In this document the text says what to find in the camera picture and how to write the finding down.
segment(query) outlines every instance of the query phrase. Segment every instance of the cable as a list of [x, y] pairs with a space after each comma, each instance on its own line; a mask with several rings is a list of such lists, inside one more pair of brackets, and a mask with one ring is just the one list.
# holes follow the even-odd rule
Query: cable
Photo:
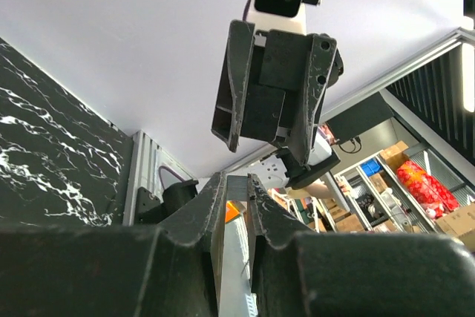
[[343, 148], [342, 144], [338, 144], [338, 147], [345, 153], [347, 154], [357, 154], [361, 151], [363, 148], [363, 145], [361, 144], [361, 138], [360, 137], [354, 137], [350, 139], [350, 142], [353, 144], [353, 150], [352, 151], [347, 151]]

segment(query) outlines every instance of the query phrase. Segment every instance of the black bracket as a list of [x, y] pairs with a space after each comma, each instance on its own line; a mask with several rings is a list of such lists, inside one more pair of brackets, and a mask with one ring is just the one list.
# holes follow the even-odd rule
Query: black bracket
[[336, 40], [279, 30], [255, 35], [234, 20], [214, 109], [212, 132], [236, 152], [239, 137], [286, 146], [305, 165], [324, 93], [343, 73]]
[[158, 225], [4, 226], [0, 316], [217, 317], [225, 214], [217, 173]]

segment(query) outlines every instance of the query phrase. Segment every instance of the orange object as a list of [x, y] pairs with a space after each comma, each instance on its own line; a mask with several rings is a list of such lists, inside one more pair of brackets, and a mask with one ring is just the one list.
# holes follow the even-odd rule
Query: orange object
[[441, 217], [446, 209], [452, 212], [459, 208], [459, 203], [452, 193], [417, 163], [407, 161], [396, 173], [398, 179], [407, 187], [417, 202], [424, 209], [431, 209], [435, 212], [435, 218]]
[[229, 223], [231, 220], [239, 216], [239, 210], [231, 202], [226, 203], [226, 218], [225, 223]]

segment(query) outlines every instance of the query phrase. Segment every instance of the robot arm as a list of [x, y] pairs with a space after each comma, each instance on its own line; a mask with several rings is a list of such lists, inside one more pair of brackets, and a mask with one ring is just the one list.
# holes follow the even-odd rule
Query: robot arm
[[305, 5], [320, 0], [250, 0], [234, 20], [212, 132], [236, 152], [239, 137], [286, 149], [306, 171], [325, 91], [343, 73], [336, 40], [307, 34]]

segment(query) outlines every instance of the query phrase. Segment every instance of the cardboard box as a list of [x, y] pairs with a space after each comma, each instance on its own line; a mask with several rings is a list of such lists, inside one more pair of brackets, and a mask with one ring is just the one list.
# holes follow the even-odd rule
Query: cardboard box
[[387, 184], [380, 174], [374, 174], [370, 177], [370, 180], [376, 188], [376, 191], [378, 191], [378, 193], [382, 193], [385, 189], [387, 189]]
[[391, 233], [398, 232], [398, 229], [393, 224], [392, 221], [386, 220], [384, 223], [381, 223], [374, 227], [374, 231], [377, 233]]
[[400, 168], [401, 165], [409, 159], [410, 158], [404, 152], [400, 152], [399, 154], [386, 160], [386, 164], [390, 167], [391, 170], [393, 170], [393, 172], [396, 172], [398, 168]]
[[338, 232], [363, 232], [364, 227], [359, 221], [359, 218], [357, 215], [350, 215], [349, 217], [346, 217], [336, 224], [336, 230]]
[[475, 252], [475, 203], [439, 218], [436, 225], [443, 232], [460, 239], [468, 250]]
[[322, 221], [321, 218], [318, 219], [318, 229], [320, 230], [320, 233], [323, 233], [323, 232], [327, 231], [325, 229], [324, 222]]
[[403, 163], [409, 160], [409, 157], [404, 153], [409, 146], [404, 141], [399, 141], [397, 144], [387, 148], [381, 152], [381, 158], [393, 170], [396, 171]]
[[323, 199], [321, 199], [321, 202], [329, 210], [336, 207], [336, 202], [332, 198], [323, 198]]
[[344, 209], [340, 208], [340, 207], [334, 207], [334, 208], [331, 208], [330, 210], [330, 214], [333, 218], [333, 220], [336, 222], [348, 217], [349, 215], [351, 215], [350, 212], [348, 211], [345, 211]]
[[381, 152], [381, 158], [386, 161], [387, 159], [402, 153], [404, 150], [409, 149], [404, 141], [399, 141], [397, 144], [390, 146], [386, 150]]

